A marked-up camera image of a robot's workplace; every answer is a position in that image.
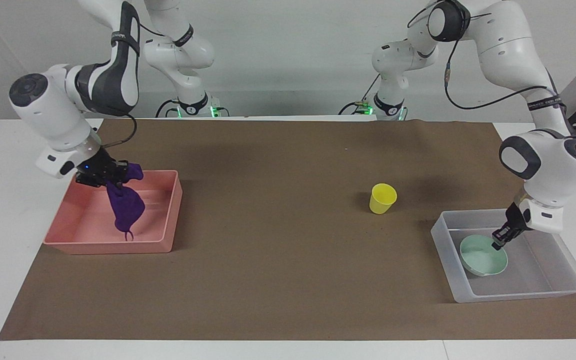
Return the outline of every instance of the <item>white wall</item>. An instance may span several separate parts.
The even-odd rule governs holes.
[[[576,0],[518,0],[537,51],[561,90],[576,76]],[[150,20],[133,1],[142,23]],[[200,73],[209,91],[235,116],[336,114],[358,100],[375,77],[371,54],[406,37],[406,23],[425,0],[182,0],[196,33],[208,38],[217,60]],[[75,0],[0,0],[0,117],[16,117],[7,90],[16,77],[53,64],[107,60],[110,30]],[[150,39],[142,32],[142,41]],[[438,64],[410,73],[410,117],[426,120],[528,121],[521,98],[489,109],[460,111],[443,94]],[[136,116],[153,116],[174,96],[172,85],[142,59]],[[460,43],[452,61],[455,100],[473,105],[506,94],[489,84],[472,42]]]

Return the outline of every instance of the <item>white robotic arm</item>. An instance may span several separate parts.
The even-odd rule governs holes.
[[[110,60],[58,64],[12,84],[9,100],[19,117],[48,146],[37,166],[56,178],[77,169],[77,182],[100,187],[118,183],[128,162],[115,161],[83,117],[83,112],[125,116],[138,100],[140,28],[137,10],[125,0],[78,0],[96,20],[112,29]]]
[[[493,233],[502,248],[525,230],[558,233],[563,206],[576,193],[576,136],[567,123],[561,99],[542,64],[528,21],[512,0],[434,0],[408,23],[408,38],[375,50],[372,64],[381,74],[379,91],[368,96],[377,118],[392,119],[402,110],[408,82],[404,72],[425,68],[437,59],[437,43],[473,40],[481,70],[489,82],[521,94],[537,130],[506,139],[499,157],[524,180],[506,211],[507,222]],[[450,62],[444,87],[448,93]]]
[[[176,104],[190,117],[211,117],[217,98],[206,92],[197,69],[212,66],[213,46],[195,34],[182,10],[180,0],[144,0],[150,19],[163,38],[150,39],[144,46],[146,61],[173,84]]]

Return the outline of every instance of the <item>table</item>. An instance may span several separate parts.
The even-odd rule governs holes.
[[[247,118],[246,120],[266,120]],[[308,116],[285,121],[366,121],[370,116]],[[99,119],[92,120],[98,126]],[[499,123],[504,139],[530,124]],[[34,166],[43,140],[18,120],[0,120],[0,329],[57,210],[68,179],[55,180]],[[576,259],[576,196],[566,207],[562,238]],[[563,341],[14,341],[0,342],[0,357],[36,359],[139,359],[184,355],[204,359],[490,359],[575,358],[576,340]]]

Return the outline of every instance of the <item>brown paper mat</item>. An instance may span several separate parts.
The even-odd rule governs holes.
[[[106,141],[130,131],[107,120]],[[576,294],[455,303],[430,228],[521,181],[491,124],[140,121],[114,157],[176,169],[171,253],[42,246],[0,340],[576,338]],[[368,210],[375,183],[399,194]]]

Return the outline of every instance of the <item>pink tray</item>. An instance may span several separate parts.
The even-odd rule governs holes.
[[[172,249],[182,189],[174,170],[143,172],[143,180],[131,180],[146,204],[132,226],[134,240],[115,228],[115,215],[105,187],[78,184],[74,177],[43,243],[64,253],[136,254],[168,253]]]

